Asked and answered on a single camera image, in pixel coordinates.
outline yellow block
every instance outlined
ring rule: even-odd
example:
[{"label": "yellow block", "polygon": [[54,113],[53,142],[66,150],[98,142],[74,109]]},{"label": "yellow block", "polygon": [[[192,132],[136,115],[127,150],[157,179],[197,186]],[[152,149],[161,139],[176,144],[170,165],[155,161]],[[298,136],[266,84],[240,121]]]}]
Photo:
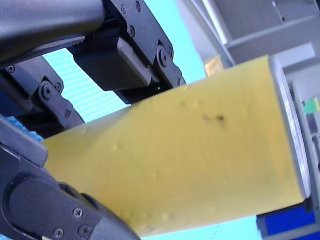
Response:
[{"label": "yellow block", "polygon": [[304,200],[262,57],[46,139],[45,167],[140,236]]},{"label": "yellow block", "polygon": [[224,70],[224,66],[221,63],[220,57],[216,56],[209,60],[205,65],[205,73],[208,77],[221,73]]}]

